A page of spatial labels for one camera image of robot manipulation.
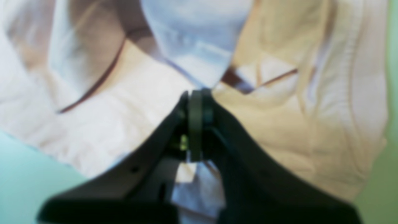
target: black object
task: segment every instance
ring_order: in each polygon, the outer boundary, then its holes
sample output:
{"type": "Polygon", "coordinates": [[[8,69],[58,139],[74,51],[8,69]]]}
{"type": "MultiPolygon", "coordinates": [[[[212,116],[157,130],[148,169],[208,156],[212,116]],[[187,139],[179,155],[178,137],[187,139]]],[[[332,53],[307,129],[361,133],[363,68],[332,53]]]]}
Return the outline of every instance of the black object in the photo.
{"type": "Polygon", "coordinates": [[[58,224],[179,223],[170,204],[180,161],[211,159],[224,186],[218,223],[360,224],[356,210],[269,157],[208,89],[185,92],[154,133],[119,165],[51,198],[38,220],[58,224]],[[185,150],[185,137],[188,148],[185,150]]]}

